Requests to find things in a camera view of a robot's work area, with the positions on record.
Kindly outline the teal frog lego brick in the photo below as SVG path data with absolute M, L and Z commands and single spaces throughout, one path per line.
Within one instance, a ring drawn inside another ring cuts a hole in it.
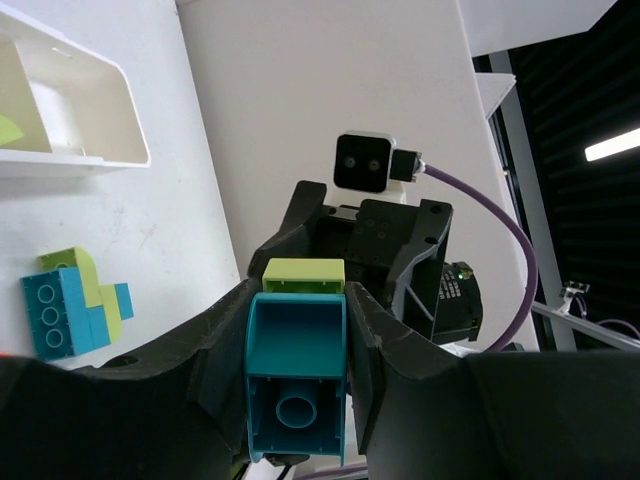
M 343 457 L 347 315 L 342 294 L 258 293 L 244 381 L 250 458 Z

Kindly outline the lime green curved lego brick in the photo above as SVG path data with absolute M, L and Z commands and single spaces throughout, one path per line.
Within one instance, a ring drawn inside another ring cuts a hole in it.
M 23 137 L 23 131 L 14 121 L 4 115 L 0 115 L 0 146 L 5 146 Z

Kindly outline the lime green stepped lego brick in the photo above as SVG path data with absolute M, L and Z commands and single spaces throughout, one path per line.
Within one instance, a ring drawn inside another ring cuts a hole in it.
M 99 284 L 97 267 L 86 250 L 81 247 L 71 247 L 40 255 L 38 264 L 42 271 L 76 267 L 80 274 L 85 304 L 89 309 L 101 307 L 104 311 L 105 320 L 100 322 L 97 327 L 101 331 L 105 327 L 107 340 L 103 342 L 104 335 L 99 333 L 100 341 L 94 342 L 94 344 L 101 348 L 119 339 L 122 333 L 123 316 L 120 311 L 116 284 Z

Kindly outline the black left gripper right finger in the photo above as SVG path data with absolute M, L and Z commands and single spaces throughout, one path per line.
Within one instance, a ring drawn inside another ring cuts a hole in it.
M 635 353 L 459 357 L 345 288 L 359 452 L 372 479 L 635 479 Z

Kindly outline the white divided plastic tray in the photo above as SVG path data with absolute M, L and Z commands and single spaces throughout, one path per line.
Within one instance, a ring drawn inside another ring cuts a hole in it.
M 111 60 L 1 6 L 4 178 L 84 177 L 150 164 L 129 83 Z

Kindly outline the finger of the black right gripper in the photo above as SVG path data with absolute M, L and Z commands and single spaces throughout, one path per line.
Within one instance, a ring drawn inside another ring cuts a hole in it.
M 254 252 L 248 267 L 249 278 L 261 278 L 272 258 L 307 258 L 310 255 L 326 194 L 324 183 L 308 180 L 297 183 L 280 227 Z

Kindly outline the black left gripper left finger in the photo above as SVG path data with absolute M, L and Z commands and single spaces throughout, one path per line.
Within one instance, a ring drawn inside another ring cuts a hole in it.
M 5 479 L 228 479 L 248 459 L 244 343 L 258 292 L 214 305 L 101 367 L 1 361 Z

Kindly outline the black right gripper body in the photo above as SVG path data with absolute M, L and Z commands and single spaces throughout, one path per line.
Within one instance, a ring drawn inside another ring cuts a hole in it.
M 324 206 L 312 235 L 312 255 L 342 258 L 345 276 L 384 310 L 432 340 L 453 207 L 367 199 Z

